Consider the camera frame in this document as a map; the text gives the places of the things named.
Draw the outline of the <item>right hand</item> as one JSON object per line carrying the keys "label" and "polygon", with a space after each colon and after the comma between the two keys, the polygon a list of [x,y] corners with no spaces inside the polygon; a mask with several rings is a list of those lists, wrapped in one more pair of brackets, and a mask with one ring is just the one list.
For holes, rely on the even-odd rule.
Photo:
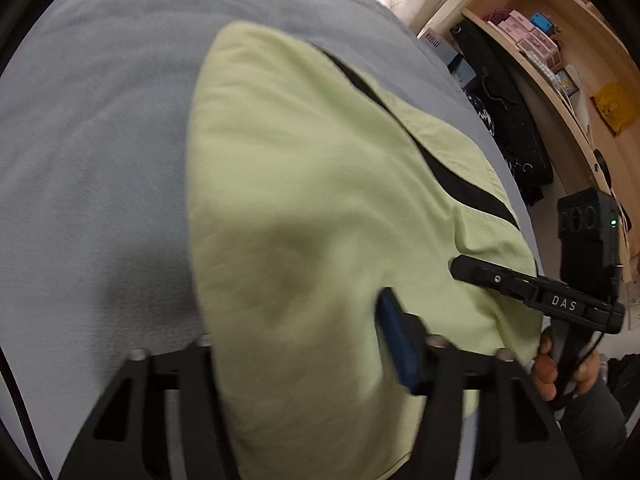
{"label": "right hand", "polygon": [[[558,366],[551,357],[553,348],[551,330],[547,328],[540,337],[536,358],[529,377],[538,394],[544,401],[552,401],[556,397],[556,381]],[[598,350],[593,350],[585,361],[578,366],[573,375],[576,384],[575,396],[582,396],[590,391],[600,377],[601,358]]]}

